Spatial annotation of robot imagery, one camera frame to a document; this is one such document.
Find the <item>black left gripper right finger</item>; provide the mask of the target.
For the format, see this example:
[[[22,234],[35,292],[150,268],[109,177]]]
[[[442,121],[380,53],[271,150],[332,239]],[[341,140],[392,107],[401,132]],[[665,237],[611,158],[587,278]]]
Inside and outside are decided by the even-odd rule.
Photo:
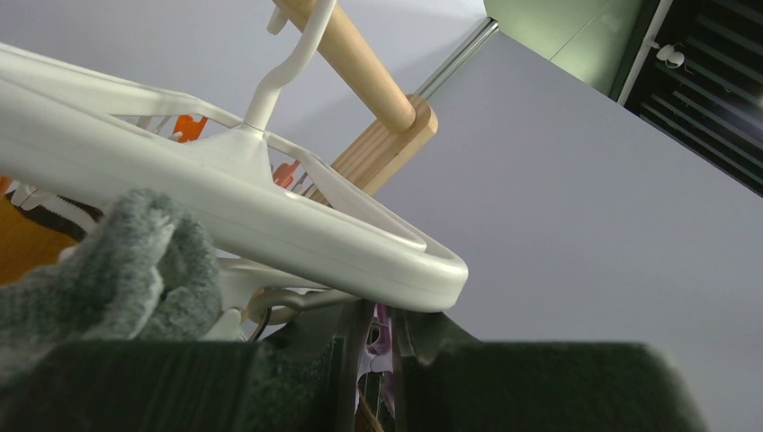
[[[442,313],[392,313],[400,431],[706,431],[651,346],[482,342]]]

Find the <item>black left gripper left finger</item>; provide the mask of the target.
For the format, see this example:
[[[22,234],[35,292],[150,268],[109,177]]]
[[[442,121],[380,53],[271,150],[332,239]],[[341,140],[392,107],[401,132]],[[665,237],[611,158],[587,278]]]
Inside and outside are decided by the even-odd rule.
[[[368,301],[258,342],[87,341],[50,352],[1,404],[4,431],[349,431]]]

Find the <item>white plastic clip hanger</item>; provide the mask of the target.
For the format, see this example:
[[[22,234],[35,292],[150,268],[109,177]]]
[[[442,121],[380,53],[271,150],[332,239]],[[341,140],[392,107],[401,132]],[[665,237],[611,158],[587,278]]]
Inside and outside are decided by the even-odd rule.
[[[142,85],[9,44],[1,47],[1,172],[100,210],[137,188],[191,210],[222,261],[223,306],[210,339],[232,339],[241,312],[302,311],[357,299],[398,309],[451,308],[464,261],[314,153],[267,130],[275,103],[318,52],[334,1],[280,1],[271,33],[302,35],[258,84],[243,117],[195,96]],[[169,139],[178,116],[208,121]]]

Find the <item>grey sock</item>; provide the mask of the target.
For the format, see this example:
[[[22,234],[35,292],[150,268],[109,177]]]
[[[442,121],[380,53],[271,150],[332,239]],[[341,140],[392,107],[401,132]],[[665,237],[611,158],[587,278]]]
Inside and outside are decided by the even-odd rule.
[[[168,195],[133,190],[56,264],[2,286],[1,384],[68,342],[195,341],[220,313],[207,231]]]

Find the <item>mustard yellow sock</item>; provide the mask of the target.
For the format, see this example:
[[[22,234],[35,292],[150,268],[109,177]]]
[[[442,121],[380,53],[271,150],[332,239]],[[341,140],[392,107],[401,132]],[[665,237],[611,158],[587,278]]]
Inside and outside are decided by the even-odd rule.
[[[1,284],[8,284],[38,266],[56,264],[58,256],[76,241],[27,219],[1,199]]]

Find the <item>wooden clothes rack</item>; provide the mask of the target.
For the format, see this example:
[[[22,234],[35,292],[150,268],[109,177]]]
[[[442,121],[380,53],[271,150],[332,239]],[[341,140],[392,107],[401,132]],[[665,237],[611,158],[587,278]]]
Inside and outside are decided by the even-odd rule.
[[[425,98],[403,94],[338,4],[318,53],[376,117],[332,167],[363,192],[376,194],[435,136],[435,111]]]

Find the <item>beige brown striped sock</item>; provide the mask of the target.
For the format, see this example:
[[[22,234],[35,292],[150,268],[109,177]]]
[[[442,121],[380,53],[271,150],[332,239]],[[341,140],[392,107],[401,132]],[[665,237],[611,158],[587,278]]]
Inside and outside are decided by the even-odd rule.
[[[99,208],[40,189],[22,188],[4,197],[26,219],[76,242],[91,233],[103,217]]]

